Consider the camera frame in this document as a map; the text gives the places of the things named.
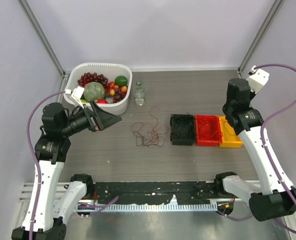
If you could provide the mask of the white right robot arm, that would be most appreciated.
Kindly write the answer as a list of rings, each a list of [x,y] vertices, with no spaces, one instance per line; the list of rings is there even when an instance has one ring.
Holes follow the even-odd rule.
[[[260,187],[229,171],[217,174],[213,190],[218,197],[234,195],[250,207],[260,222],[296,212],[296,188],[284,173],[272,149],[260,112],[250,106],[255,96],[247,80],[233,78],[228,83],[223,112],[240,137],[257,172]]]

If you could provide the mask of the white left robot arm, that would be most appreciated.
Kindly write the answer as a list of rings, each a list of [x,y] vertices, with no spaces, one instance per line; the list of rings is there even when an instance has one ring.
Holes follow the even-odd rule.
[[[75,174],[58,203],[55,194],[58,179],[70,148],[69,137],[83,130],[105,130],[122,118],[101,109],[94,101],[91,107],[78,106],[72,114],[62,104],[54,102],[43,108],[41,136],[33,153],[35,179],[26,217],[12,231],[14,240],[63,240],[66,225],[81,199],[94,195],[92,177]]]

